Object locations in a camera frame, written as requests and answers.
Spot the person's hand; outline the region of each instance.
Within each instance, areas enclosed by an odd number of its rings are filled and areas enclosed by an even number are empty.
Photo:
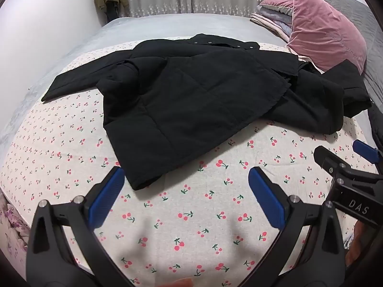
[[[346,266],[351,265],[360,256],[360,253],[361,253],[360,237],[365,231],[365,229],[366,229],[366,226],[362,222],[357,221],[354,227],[354,239],[352,240],[349,251],[346,254]]]
[[[161,285],[159,287],[193,287],[193,280],[191,278],[183,278],[169,284]]]

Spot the bed sheet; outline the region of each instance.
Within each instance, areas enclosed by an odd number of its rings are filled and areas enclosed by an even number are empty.
[[[284,41],[267,29],[252,24],[248,18],[220,14],[165,14],[140,18],[124,17],[113,20],[95,35],[84,40],[61,58],[54,68],[31,86],[0,133],[0,165],[26,113],[50,86],[53,79],[79,55],[108,46],[137,40],[162,39],[196,35],[220,35],[244,42],[255,41],[284,46]]]
[[[81,55],[63,72],[138,43]],[[1,170],[1,188],[27,223],[41,199],[58,204],[85,195],[112,166],[119,165],[102,118],[102,95],[97,89],[46,104],[38,101],[29,111]],[[356,120],[344,122],[333,135],[313,135],[258,120],[148,188],[133,191],[125,182],[95,236],[135,284],[156,286],[189,276],[198,286],[236,286],[277,235],[248,187],[251,167],[262,167],[286,194],[316,204],[323,202],[331,184],[313,160],[317,146],[329,148],[357,169],[376,172],[352,151],[353,140],[365,141]],[[355,220],[345,214],[339,217],[347,242]],[[72,232],[64,230],[77,262],[89,268]],[[302,230],[284,270],[294,264],[307,230]]]

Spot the silver bolt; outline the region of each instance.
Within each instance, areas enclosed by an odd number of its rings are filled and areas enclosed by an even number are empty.
[[[78,195],[76,196],[73,201],[76,203],[76,204],[81,204],[83,201],[84,201],[84,197],[82,195]]]
[[[332,208],[333,207],[332,201],[330,201],[330,200],[325,201],[324,205],[326,205],[326,207],[328,207],[328,208]]]
[[[301,199],[297,195],[290,195],[290,201],[293,203],[298,203]]]
[[[41,201],[39,202],[39,207],[44,208],[45,206],[47,206],[47,204],[48,204],[48,201],[47,201],[47,200],[41,200]]]

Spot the cherry print sheet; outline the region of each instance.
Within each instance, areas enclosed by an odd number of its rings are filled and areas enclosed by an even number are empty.
[[[86,53],[62,72],[139,42]],[[260,45],[264,50],[287,51]],[[38,101],[31,108],[0,177],[1,189],[29,225],[40,200],[58,204],[85,195],[119,165],[102,121],[102,95],[97,89],[46,104]],[[192,277],[198,286],[237,286],[278,233],[248,187],[249,169],[260,166],[287,195],[321,204],[331,178],[314,162],[317,146],[329,148],[357,169],[376,171],[353,153],[355,139],[365,141],[355,119],[345,118],[343,129],[333,135],[256,121],[148,188],[133,191],[125,182],[95,236],[136,285],[156,286]],[[347,242],[355,220],[342,213],[339,217]],[[89,268],[70,228],[64,230],[77,262]],[[303,228],[284,270],[294,264],[307,230]]]

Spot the folded blanket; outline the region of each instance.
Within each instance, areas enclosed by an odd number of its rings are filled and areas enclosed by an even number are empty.
[[[273,21],[273,23],[276,24],[277,26],[280,26],[282,31],[286,33],[288,36],[291,35],[292,29],[287,24],[281,21]]]
[[[275,33],[286,43],[290,41],[290,37],[282,30],[280,26],[275,24],[272,20],[259,14],[251,14],[250,21],[271,30],[271,32]]]
[[[272,21],[281,21],[284,22],[286,25],[291,27],[293,18],[292,16],[286,15],[284,13],[268,9],[265,6],[258,5],[255,8],[255,13],[260,14],[266,18],[269,18]]]

